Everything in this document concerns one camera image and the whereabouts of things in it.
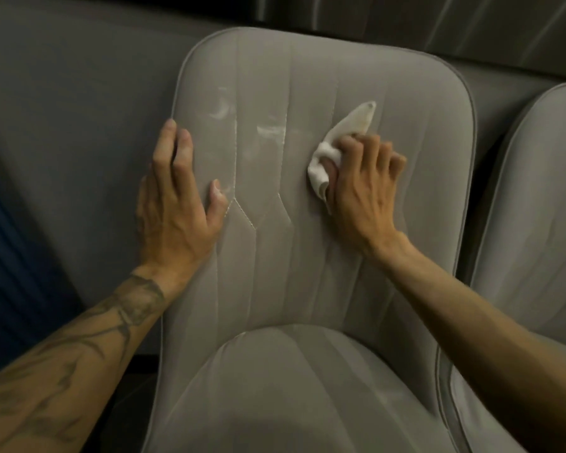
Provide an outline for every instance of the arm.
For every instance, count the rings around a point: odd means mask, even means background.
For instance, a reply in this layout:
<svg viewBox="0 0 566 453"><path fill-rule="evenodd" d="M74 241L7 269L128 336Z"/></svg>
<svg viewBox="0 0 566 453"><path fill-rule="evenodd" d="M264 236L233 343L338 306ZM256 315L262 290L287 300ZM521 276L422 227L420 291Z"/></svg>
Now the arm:
<svg viewBox="0 0 566 453"><path fill-rule="evenodd" d="M139 192L141 265L0 372L0 452L82 448L136 348L212 250L227 208L218 187L206 213L190 134L167 121Z"/></svg>
<svg viewBox="0 0 566 453"><path fill-rule="evenodd" d="M480 400L529 451L566 451L566 360L420 253L394 228L406 159L377 136L343 137L327 159L340 234L404 294Z"/></svg>

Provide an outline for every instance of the blue curtain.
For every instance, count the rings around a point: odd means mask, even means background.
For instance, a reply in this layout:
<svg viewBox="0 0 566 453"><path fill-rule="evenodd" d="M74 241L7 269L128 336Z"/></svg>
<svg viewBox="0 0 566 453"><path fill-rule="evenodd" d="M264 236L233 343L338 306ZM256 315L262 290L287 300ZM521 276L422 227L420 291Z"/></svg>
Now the blue curtain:
<svg viewBox="0 0 566 453"><path fill-rule="evenodd" d="M0 369L82 310L48 252L24 237L0 203Z"/></svg>

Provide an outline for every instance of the folded cloth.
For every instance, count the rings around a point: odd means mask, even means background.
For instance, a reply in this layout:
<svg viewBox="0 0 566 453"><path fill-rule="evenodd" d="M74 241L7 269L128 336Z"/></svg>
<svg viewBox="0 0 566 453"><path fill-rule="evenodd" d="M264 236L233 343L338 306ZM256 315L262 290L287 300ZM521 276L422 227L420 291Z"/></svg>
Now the folded cloth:
<svg viewBox="0 0 566 453"><path fill-rule="evenodd" d="M333 129L327 132L324 140L319 143L317 150L314 152L308 165L308 177L310 178L310 184L313 187L314 193L325 202L325 205L327 204L325 193L329 186L329 176L327 172L325 172L325 168L321 165L320 159L331 159L335 165L339 167L341 164L341 152L331 144L340 136L350 135L351 133L364 135L371 125L373 114L375 113L375 106L374 101L368 101L352 110L350 114L339 121Z"/></svg>

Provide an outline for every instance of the gray chair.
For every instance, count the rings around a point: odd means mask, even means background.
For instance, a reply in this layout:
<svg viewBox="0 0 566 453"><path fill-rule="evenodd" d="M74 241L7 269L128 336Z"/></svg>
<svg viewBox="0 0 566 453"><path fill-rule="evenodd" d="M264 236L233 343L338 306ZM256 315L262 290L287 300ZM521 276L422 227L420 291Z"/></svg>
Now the gray chair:
<svg viewBox="0 0 566 453"><path fill-rule="evenodd" d="M470 286L566 354L566 84L523 111L503 152L470 239ZM450 397L449 424L473 453L524 452L457 370Z"/></svg>
<svg viewBox="0 0 566 453"><path fill-rule="evenodd" d="M371 131L408 157L397 225L455 270L474 155L461 78L423 53L232 29L188 55L175 119L202 193L231 200L211 259L163 319L145 452L452 452L439 349L384 274L337 243L306 167L377 101Z"/></svg>

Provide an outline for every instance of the person's left arm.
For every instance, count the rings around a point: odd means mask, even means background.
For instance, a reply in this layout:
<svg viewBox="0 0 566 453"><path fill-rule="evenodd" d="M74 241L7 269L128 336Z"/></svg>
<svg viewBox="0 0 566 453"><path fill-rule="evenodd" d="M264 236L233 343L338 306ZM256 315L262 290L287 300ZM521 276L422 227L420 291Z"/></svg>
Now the person's left arm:
<svg viewBox="0 0 566 453"><path fill-rule="evenodd" d="M167 121L139 192L141 265L0 372L0 452L80 451L138 345L212 251L228 202L214 181L204 211L192 150Z"/></svg>

